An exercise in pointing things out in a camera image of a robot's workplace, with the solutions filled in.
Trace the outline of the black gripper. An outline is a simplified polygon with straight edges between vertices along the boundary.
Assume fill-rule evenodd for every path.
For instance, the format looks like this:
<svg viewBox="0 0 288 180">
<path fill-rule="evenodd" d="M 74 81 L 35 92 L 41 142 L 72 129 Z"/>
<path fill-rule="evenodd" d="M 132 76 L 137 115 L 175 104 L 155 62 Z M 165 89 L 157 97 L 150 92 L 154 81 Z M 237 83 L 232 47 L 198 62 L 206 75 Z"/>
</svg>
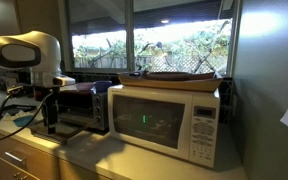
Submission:
<svg viewBox="0 0 288 180">
<path fill-rule="evenodd" d="M 56 132 L 56 122 L 58 119 L 58 95 L 59 89 L 51 88 L 48 90 L 48 94 L 44 97 L 42 114 L 44 118 L 44 125 L 47 127 L 48 134 L 54 134 Z"/>
</svg>

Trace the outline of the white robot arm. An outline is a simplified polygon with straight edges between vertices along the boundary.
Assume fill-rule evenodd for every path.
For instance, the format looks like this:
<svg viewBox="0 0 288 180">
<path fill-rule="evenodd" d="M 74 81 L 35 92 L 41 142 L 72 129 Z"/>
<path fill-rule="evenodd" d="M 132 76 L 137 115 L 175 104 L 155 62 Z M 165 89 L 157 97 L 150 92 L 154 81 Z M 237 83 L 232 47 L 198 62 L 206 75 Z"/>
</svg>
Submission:
<svg viewBox="0 0 288 180">
<path fill-rule="evenodd" d="M 57 107 L 60 88 L 75 84 L 75 80 L 62 74 L 59 41 L 47 33 L 30 31 L 21 35 L 0 36 L 0 68 L 30 70 L 34 95 L 40 91 L 51 93 L 44 108 L 44 125 L 47 133 L 56 131 Z"/>
</svg>

